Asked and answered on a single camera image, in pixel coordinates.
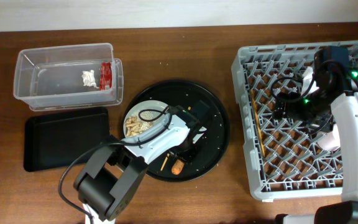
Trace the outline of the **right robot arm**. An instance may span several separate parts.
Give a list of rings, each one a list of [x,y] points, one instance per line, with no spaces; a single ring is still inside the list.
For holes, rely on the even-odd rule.
[[[328,46],[314,55],[311,83],[302,93],[273,93],[277,119],[307,123],[330,114],[338,128],[342,158],[341,202],[312,215],[279,214],[275,223],[358,223],[358,68],[344,47]]]

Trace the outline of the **carrot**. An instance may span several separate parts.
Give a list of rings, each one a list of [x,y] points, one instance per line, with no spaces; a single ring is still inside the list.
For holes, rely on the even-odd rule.
[[[184,166],[185,166],[185,163],[182,160],[177,159],[175,161],[174,165],[172,165],[172,169],[171,169],[172,174],[179,175],[182,172]]]

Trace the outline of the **wooden chopstick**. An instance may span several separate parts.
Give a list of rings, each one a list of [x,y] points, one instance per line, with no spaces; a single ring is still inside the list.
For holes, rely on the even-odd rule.
[[[165,156],[164,161],[163,161],[163,163],[162,163],[162,165],[161,165],[161,167],[160,167],[160,171],[163,171],[163,170],[164,170],[164,168],[165,168],[165,166],[166,166],[166,163],[167,163],[169,157],[170,157],[170,154],[167,153],[167,155]]]
[[[261,129],[260,129],[259,116],[257,114],[257,103],[255,101],[254,90],[251,89],[250,95],[251,95],[252,107],[254,109],[255,123],[256,123],[256,127],[257,127],[257,135],[258,135],[258,138],[259,138],[261,155],[262,155],[262,157],[266,157],[266,154],[265,154],[266,151],[265,151],[265,147],[264,147],[263,139],[262,139],[262,132],[261,132]]]

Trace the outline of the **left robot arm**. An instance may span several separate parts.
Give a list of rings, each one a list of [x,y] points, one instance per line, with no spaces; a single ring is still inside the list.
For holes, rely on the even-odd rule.
[[[105,141],[86,151],[90,156],[73,187],[82,202],[69,201],[59,183],[58,194],[86,215],[87,223],[112,223],[128,206],[151,162],[170,153],[187,162],[195,154],[195,136],[206,132],[210,107],[198,101],[190,109],[167,106],[163,118],[142,134],[120,141]]]

